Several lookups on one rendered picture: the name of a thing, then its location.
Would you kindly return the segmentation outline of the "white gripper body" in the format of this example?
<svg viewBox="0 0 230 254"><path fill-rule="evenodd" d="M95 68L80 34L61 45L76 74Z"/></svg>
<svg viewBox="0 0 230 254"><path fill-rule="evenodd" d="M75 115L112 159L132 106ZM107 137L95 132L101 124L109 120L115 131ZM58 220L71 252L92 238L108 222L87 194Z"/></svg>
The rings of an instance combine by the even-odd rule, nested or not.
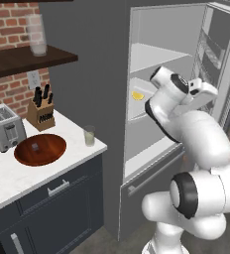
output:
<svg viewBox="0 0 230 254"><path fill-rule="evenodd" d="M182 101L175 109L176 114L198 109L218 95L217 88L204 81L189 81L187 84L181 82L177 88L182 92Z"/></svg>

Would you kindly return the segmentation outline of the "grey fridge door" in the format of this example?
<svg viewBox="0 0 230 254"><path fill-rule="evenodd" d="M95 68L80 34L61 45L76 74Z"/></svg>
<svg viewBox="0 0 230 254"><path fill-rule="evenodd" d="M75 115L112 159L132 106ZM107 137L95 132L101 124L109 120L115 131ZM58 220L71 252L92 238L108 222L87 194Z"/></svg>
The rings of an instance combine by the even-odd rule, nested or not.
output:
<svg viewBox="0 0 230 254"><path fill-rule="evenodd" d="M198 40L191 77L200 77L218 89L218 97L200 109L211 114L224 126L230 108L230 6L217 2L207 3L200 32L201 30L225 51L225 56L221 69L217 69Z"/></svg>

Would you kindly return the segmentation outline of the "grey fridge door bin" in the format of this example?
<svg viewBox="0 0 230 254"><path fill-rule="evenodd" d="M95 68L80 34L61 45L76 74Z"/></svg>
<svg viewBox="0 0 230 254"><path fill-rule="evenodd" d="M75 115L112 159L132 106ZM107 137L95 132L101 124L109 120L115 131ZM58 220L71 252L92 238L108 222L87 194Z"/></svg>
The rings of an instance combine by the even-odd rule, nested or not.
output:
<svg viewBox="0 0 230 254"><path fill-rule="evenodd" d="M205 32L201 30L199 43L209 60L217 69L221 69L225 51L219 47Z"/></svg>

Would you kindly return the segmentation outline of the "white fridge shelf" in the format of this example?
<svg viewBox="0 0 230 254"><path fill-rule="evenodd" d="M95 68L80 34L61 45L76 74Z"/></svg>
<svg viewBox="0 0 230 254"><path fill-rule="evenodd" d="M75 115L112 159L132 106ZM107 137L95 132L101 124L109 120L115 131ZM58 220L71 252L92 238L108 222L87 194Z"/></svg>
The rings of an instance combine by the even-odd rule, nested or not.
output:
<svg viewBox="0 0 230 254"><path fill-rule="evenodd" d="M136 43L131 46L130 73L183 57L188 54Z"/></svg>

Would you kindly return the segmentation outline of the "white fridge tray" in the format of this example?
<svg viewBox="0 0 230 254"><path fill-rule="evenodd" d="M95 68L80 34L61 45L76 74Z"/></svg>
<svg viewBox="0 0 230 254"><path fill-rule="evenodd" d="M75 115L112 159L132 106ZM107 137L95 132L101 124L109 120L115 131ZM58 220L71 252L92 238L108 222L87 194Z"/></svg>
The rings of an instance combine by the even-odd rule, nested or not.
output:
<svg viewBox="0 0 230 254"><path fill-rule="evenodd" d="M145 97L142 100L134 100L132 92L137 91L143 93ZM135 120L145 113L145 103L150 99L158 89L149 81L139 79L137 77L131 78L129 83L129 97L128 97L128 120Z"/></svg>

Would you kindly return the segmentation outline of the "yellow lemon wedge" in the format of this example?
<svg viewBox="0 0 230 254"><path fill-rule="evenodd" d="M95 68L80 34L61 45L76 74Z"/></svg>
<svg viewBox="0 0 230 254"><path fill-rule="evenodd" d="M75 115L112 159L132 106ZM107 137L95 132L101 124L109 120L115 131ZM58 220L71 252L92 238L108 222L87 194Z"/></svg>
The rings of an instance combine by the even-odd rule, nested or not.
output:
<svg viewBox="0 0 230 254"><path fill-rule="evenodd" d="M145 97L145 95L143 93L133 91L132 92L132 97L133 97L134 100L142 100Z"/></svg>

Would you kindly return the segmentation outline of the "grey fridge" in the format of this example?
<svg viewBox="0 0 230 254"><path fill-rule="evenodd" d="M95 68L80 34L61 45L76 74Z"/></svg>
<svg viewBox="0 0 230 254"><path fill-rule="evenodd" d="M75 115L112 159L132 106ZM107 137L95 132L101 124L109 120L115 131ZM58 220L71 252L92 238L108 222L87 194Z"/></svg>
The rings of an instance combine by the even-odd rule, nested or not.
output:
<svg viewBox="0 0 230 254"><path fill-rule="evenodd" d="M150 81L160 66L187 81L195 79L191 72L205 7L210 2L71 0L48 3L40 9L47 40L78 56L76 63L50 72L55 107L73 122L69 140L77 151L86 148L83 128L87 125L95 127L96 142L105 147L101 155L104 225L116 238L121 187L153 160L182 145L166 136L146 110L135 120L128 120L130 79ZM131 46L136 43L188 57L130 73ZM196 168L184 148L175 175Z"/></svg>

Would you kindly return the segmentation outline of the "brown wooden bowl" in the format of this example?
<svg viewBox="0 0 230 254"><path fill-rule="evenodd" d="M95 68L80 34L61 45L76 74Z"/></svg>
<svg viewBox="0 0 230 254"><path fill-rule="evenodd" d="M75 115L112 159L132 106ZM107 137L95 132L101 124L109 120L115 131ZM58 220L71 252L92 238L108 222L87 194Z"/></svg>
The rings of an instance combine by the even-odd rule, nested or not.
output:
<svg viewBox="0 0 230 254"><path fill-rule="evenodd" d="M32 144L37 143L39 152L32 150ZM23 165L38 167L50 164L59 159L66 150L64 138L56 134L39 134L27 138L17 145L14 156Z"/></svg>

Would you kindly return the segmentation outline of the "dark blue drawer front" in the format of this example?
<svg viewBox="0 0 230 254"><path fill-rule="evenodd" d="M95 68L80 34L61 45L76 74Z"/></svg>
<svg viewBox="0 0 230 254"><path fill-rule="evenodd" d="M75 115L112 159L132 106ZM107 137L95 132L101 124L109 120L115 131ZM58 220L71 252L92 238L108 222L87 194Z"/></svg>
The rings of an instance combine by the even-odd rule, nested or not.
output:
<svg viewBox="0 0 230 254"><path fill-rule="evenodd" d="M69 182L69 187L75 187L76 185L90 180L95 174L100 173L101 171L102 156L98 155L77 166L76 168L70 169L67 173L21 197L17 201L17 207L20 209L21 215L25 215L58 194L57 193L54 196L49 197L48 188L51 190L55 189L62 184L62 180Z"/></svg>

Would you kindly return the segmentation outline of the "wooden knife block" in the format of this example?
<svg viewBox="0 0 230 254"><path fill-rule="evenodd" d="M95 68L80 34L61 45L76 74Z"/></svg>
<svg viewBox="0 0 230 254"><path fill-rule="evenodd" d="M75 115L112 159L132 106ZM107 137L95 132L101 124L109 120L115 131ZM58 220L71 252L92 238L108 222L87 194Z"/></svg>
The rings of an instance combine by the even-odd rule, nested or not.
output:
<svg viewBox="0 0 230 254"><path fill-rule="evenodd" d="M54 104L45 99L40 107L33 100L28 106L27 120L39 131L44 131L56 125L54 118Z"/></svg>

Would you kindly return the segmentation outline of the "clear glass jar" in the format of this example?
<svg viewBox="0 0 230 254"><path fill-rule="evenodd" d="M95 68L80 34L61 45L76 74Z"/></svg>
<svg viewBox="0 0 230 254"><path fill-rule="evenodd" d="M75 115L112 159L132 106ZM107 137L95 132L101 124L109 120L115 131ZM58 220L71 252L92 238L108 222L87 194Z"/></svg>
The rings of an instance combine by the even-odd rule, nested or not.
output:
<svg viewBox="0 0 230 254"><path fill-rule="evenodd" d="M30 48L34 56L41 57L47 54L47 42L41 14L26 16L27 34Z"/></svg>

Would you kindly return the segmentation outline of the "dark blue cupboard door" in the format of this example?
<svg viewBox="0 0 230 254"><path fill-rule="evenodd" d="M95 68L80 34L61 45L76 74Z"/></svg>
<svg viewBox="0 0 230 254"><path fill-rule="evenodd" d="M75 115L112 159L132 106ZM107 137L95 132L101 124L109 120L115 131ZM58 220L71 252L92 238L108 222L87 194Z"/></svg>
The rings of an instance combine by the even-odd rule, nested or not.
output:
<svg viewBox="0 0 230 254"><path fill-rule="evenodd" d="M103 225L102 174L70 187L17 224L0 233L6 254L18 254L16 233L25 254L68 254Z"/></svg>

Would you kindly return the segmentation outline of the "silver toaster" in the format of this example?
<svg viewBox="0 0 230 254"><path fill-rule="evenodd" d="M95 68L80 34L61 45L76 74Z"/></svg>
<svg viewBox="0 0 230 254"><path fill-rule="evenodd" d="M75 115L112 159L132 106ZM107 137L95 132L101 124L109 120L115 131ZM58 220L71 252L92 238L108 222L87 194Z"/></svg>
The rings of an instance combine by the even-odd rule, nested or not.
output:
<svg viewBox="0 0 230 254"><path fill-rule="evenodd" d="M7 152L27 138L22 118L9 106L0 104L0 151Z"/></svg>

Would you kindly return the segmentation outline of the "white wall outlet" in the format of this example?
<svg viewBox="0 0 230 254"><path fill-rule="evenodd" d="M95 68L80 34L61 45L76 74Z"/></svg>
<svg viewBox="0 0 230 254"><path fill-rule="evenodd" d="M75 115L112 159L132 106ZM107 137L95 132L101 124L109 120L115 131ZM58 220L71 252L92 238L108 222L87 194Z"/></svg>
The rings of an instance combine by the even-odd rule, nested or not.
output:
<svg viewBox="0 0 230 254"><path fill-rule="evenodd" d="M37 86L41 85L40 75L37 70L28 71L27 76L30 89L35 89Z"/></svg>

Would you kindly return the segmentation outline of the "dark wooden wall shelf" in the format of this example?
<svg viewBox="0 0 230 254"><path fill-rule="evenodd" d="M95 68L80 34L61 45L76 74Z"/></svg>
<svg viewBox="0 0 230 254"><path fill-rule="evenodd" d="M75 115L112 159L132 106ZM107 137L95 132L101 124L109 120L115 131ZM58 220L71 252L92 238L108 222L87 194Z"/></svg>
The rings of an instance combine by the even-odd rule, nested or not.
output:
<svg viewBox="0 0 230 254"><path fill-rule="evenodd" d="M0 77L72 63L77 60L77 55L53 46L48 46L47 54L41 57L35 57L29 47L2 50L0 51Z"/></svg>

